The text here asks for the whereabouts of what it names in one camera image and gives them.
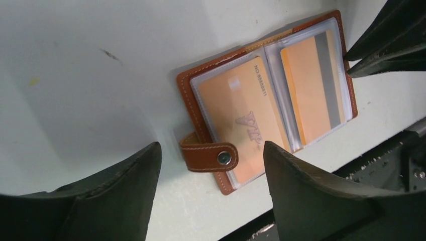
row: black mark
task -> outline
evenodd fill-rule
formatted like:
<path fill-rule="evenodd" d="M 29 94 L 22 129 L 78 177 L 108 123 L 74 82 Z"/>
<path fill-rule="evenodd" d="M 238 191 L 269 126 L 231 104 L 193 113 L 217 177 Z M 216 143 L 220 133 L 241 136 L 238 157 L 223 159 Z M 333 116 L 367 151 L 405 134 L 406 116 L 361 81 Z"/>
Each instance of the black mark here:
<path fill-rule="evenodd" d="M 99 50 L 101 50 L 102 52 L 104 52 L 108 57 L 110 57 L 110 58 L 112 58 L 114 60 L 117 60 L 121 64 L 121 66 L 123 65 L 122 61 L 119 58 L 117 58 L 114 54 L 108 52 L 105 49 L 99 49 Z"/>

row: vip logo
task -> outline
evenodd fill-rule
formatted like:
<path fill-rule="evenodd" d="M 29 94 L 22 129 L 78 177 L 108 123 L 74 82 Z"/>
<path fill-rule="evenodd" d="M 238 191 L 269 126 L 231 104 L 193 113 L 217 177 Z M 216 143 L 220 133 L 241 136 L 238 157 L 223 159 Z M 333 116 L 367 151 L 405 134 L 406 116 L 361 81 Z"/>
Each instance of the vip logo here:
<path fill-rule="evenodd" d="M 236 119 L 235 122 L 237 124 L 250 127 L 247 129 L 250 140 L 255 141 L 259 145 L 263 143 L 262 135 L 260 134 L 259 127 L 257 126 L 256 119 L 254 118 L 252 111 L 248 115 Z"/>

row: yellow spot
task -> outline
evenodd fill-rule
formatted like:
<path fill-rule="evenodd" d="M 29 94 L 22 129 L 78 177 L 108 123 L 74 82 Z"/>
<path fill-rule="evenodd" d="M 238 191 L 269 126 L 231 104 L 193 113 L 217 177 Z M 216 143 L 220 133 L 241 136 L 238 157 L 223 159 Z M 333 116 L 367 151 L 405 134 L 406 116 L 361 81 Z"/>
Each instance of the yellow spot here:
<path fill-rule="evenodd" d="M 39 77 L 33 77 L 30 81 L 30 86 L 37 84 L 38 82 L 40 82 L 40 80 L 41 79 Z"/>

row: gray stripe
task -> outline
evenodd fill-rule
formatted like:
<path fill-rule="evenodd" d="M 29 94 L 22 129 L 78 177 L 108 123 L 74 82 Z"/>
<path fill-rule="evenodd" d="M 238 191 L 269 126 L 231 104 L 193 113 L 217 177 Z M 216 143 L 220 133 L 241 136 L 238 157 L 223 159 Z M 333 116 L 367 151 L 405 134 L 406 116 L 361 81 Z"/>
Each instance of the gray stripe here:
<path fill-rule="evenodd" d="M 329 111 L 330 125 L 331 128 L 334 128 L 340 125 L 340 114 L 326 33 L 324 32 L 315 35 L 315 43 L 316 51 L 318 52 L 321 76 L 323 78 L 324 92 L 326 94 L 326 103 L 327 109 Z"/>

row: brown leather wallet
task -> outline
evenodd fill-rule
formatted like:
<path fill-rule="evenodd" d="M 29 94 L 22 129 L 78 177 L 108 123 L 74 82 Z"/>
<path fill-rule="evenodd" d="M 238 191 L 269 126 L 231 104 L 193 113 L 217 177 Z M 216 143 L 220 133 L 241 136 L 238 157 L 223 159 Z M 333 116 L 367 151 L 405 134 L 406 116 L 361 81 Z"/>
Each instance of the brown leather wallet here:
<path fill-rule="evenodd" d="M 192 123 L 195 127 L 195 132 L 191 133 L 180 142 L 180 147 L 182 149 L 182 153 L 189 171 L 212 172 L 224 195 L 228 195 L 234 191 L 226 172 L 232 170 L 238 164 L 237 148 L 231 143 L 212 142 L 212 138 L 207 129 L 207 125 L 204 121 L 204 118 L 201 114 L 201 110 L 197 104 L 195 95 L 190 86 L 191 78 L 206 73 L 207 71 L 222 66 L 239 57 L 242 57 L 247 53 L 261 48 L 265 44 L 280 40 L 284 37 L 287 37 L 300 30 L 306 29 L 312 25 L 315 25 L 330 18 L 335 18 L 337 20 L 342 42 L 342 53 L 345 54 L 346 46 L 345 39 L 343 36 L 342 18 L 340 12 L 338 10 L 335 10 L 303 25 L 289 29 L 270 38 L 260 40 L 248 46 L 242 47 L 238 50 L 235 50 L 219 58 L 208 61 L 195 68 L 186 70 L 178 74 L 178 76 L 176 77 L 177 85 L 182 94 L 186 109 L 188 110 Z M 344 66 L 345 70 L 349 69 L 349 63 L 347 61 L 344 61 Z M 346 80 L 349 87 L 353 118 L 355 118 L 358 115 L 358 111 L 355 101 L 352 79 L 348 74 L 346 74 Z M 226 164 L 221 164 L 221 162 L 219 161 L 219 154 L 223 152 L 227 152 L 231 155 L 231 161 Z"/>

